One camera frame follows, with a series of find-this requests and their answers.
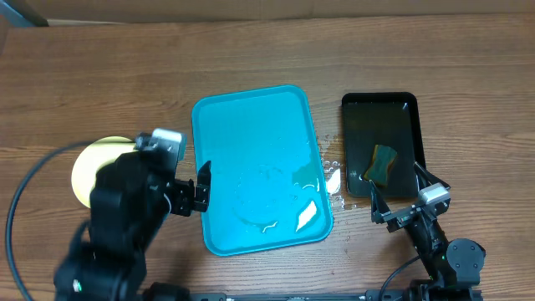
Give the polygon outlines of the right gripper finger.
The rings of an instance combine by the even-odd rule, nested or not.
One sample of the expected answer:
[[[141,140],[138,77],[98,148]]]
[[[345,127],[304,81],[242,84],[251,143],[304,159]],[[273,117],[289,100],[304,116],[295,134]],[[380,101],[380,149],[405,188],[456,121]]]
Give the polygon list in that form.
[[[390,215],[391,211],[382,197],[379,188],[373,181],[369,181],[370,199],[371,199],[371,220],[373,222],[384,222],[385,216]]]
[[[436,184],[436,183],[441,183],[448,190],[450,190],[450,186],[446,182],[444,182],[440,178],[438,178],[438,177],[434,176],[433,174],[431,174],[428,170],[426,170],[418,162],[414,163],[414,169],[415,169],[415,172],[416,172],[417,176],[419,177],[419,179],[423,183],[423,186],[422,186],[421,189],[426,188],[426,187],[428,187],[430,185],[433,185],[433,184]]]

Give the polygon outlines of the yellow green sponge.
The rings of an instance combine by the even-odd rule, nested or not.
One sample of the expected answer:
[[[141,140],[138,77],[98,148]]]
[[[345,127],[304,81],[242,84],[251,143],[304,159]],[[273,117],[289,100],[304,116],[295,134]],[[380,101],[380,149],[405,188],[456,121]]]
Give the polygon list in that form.
[[[363,179],[372,181],[376,186],[386,187],[398,153],[387,145],[375,145],[370,164],[364,172]]]

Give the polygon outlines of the green rimmed plate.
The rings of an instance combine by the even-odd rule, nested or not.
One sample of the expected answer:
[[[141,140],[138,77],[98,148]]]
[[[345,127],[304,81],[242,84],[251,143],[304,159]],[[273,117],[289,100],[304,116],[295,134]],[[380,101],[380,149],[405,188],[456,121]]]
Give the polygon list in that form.
[[[71,186],[76,198],[90,207],[89,195],[96,182],[98,170],[113,163],[120,155],[135,151],[135,142],[121,136],[109,136],[85,147],[76,159],[71,172]]]

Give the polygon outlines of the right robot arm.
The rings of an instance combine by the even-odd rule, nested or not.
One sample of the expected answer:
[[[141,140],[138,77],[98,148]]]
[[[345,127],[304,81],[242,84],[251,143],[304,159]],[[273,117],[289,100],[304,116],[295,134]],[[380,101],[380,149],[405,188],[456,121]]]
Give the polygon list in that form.
[[[416,202],[392,212],[379,188],[369,181],[371,220],[387,225],[389,232],[403,229],[408,234],[417,256],[397,268],[383,283],[375,298],[383,300],[481,300],[482,293],[474,288],[480,283],[486,250],[479,243],[458,238],[448,240],[437,218],[450,207],[451,186],[428,172],[419,163],[415,173],[423,180]],[[422,262],[427,279],[415,279],[404,291],[387,289],[389,283],[412,263]]]

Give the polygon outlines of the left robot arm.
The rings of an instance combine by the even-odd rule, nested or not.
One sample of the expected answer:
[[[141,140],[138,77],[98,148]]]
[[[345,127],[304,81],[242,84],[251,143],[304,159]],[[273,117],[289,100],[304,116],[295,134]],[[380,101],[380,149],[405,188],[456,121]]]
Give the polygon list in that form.
[[[134,300],[147,274],[145,253],[170,214],[209,205],[211,164],[196,180],[176,179],[178,155],[161,148],[120,155],[96,173],[90,219],[80,225],[53,283],[57,300]]]

